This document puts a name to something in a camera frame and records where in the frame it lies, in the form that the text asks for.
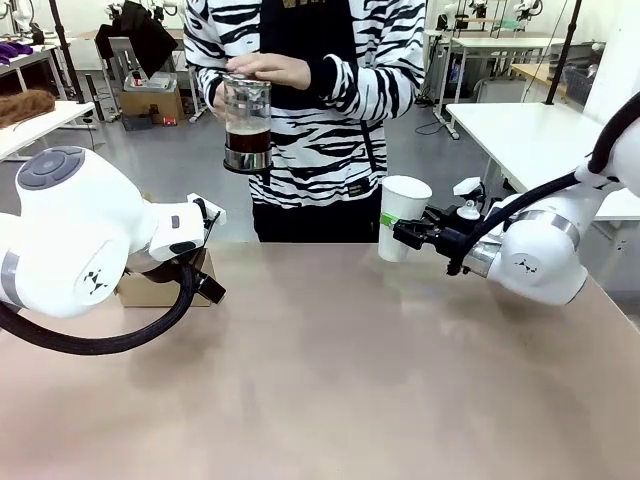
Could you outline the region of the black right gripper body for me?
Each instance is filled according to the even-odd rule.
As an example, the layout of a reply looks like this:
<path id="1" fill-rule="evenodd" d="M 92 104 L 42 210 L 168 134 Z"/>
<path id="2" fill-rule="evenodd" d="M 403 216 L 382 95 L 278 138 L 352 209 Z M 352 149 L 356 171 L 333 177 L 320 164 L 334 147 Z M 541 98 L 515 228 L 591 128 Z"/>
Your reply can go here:
<path id="1" fill-rule="evenodd" d="M 460 217 L 457 213 L 439 215 L 435 221 L 437 232 L 434 247 L 436 252 L 451 261 L 459 259 L 463 244 L 482 222 L 483 217 L 469 220 Z"/>

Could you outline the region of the person's left hand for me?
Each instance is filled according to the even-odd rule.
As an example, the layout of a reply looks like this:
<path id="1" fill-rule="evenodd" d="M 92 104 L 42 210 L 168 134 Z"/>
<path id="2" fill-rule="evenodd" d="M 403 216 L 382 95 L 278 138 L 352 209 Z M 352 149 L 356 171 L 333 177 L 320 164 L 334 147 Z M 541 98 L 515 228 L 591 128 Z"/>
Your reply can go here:
<path id="1" fill-rule="evenodd" d="M 307 90 L 311 84 L 311 71 L 306 61 L 279 54 L 237 56 L 227 62 L 227 70 L 301 91 Z"/>

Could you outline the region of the person's right hand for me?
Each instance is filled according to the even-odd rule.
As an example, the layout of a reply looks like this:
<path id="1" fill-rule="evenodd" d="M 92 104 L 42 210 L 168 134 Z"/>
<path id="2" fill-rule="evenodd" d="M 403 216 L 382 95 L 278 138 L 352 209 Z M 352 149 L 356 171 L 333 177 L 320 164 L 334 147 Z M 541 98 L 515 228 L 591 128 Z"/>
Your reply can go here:
<path id="1" fill-rule="evenodd" d="M 216 88 L 211 88 L 210 91 L 210 107 L 214 116 L 220 121 L 226 120 L 226 103 L 224 93 L 223 82 L 220 82 Z"/>

